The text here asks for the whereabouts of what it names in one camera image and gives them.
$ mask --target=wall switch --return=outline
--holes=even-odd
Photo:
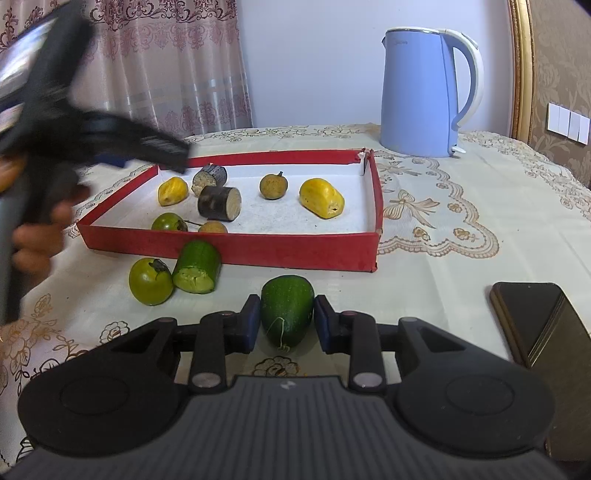
[[[559,108],[560,114],[558,116],[558,133],[566,137],[569,134],[570,110],[567,110],[563,106]]]
[[[560,107],[553,103],[548,104],[548,130],[558,133],[558,117],[560,116]]]
[[[570,123],[569,123],[569,138],[571,140],[577,141],[579,139],[580,124],[581,124],[581,116],[578,113],[571,112],[570,113]]]
[[[583,115],[579,125],[579,141],[585,145],[589,142],[589,118]]]

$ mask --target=white paper lining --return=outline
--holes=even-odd
[[[361,233],[375,231],[375,202],[372,176],[363,164],[333,165],[241,165],[226,167],[226,186],[236,187],[242,196],[242,210],[233,222],[225,222],[230,233],[266,233],[280,235]],[[149,229],[154,219],[164,212],[174,212],[183,219],[204,223],[207,219],[197,211],[197,198],[190,189],[199,168],[191,168],[182,175],[189,185],[189,196],[176,205],[161,207],[157,191],[160,184],[177,174],[160,170],[158,175],[127,195],[105,212],[93,225],[120,228]],[[288,180],[285,196],[265,200],[259,182],[268,173],[283,172]],[[302,207],[300,186],[307,179],[321,177],[330,182],[345,198],[341,215],[324,220]],[[199,227],[189,225],[189,231]]]

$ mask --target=gold picture frame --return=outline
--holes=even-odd
[[[515,82],[511,137],[527,144],[534,114],[535,55],[529,0],[508,0],[513,32]]]

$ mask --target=brown phone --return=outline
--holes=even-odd
[[[553,283],[500,282],[491,302],[515,362],[554,394],[548,454],[566,462],[591,459],[591,338],[568,298]]]

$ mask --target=fruit stem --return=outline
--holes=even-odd
[[[154,261],[148,264],[150,267],[156,270],[156,273],[169,272],[170,270],[166,264],[159,258],[154,258]]]

